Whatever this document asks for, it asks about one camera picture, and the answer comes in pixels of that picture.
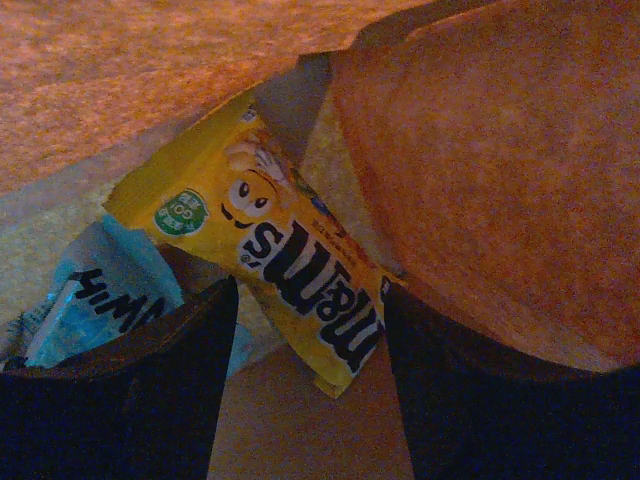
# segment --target yellow wrapper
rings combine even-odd
[[[337,397],[384,330],[390,275],[282,160],[252,100],[245,92],[165,145],[105,208],[244,281]]]

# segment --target snack package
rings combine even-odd
[[[149,237],[106,215],[65,249],[45,301],[4,327],[0,360],[5,368],[53,367],[182,303],[173,272]],[[247,361],[250,345],[249,332],[238,326],[229,374]]]
[[[384,329],[388,274],[284,162],[245,92],[116,186],[107,211],[219,264],[339,396]]]

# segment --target green badge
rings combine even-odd
[[[154,217],[156,227],[172,237],[192,235],[202,228],[209,216],[198,192],[186,189],[165,203]]]

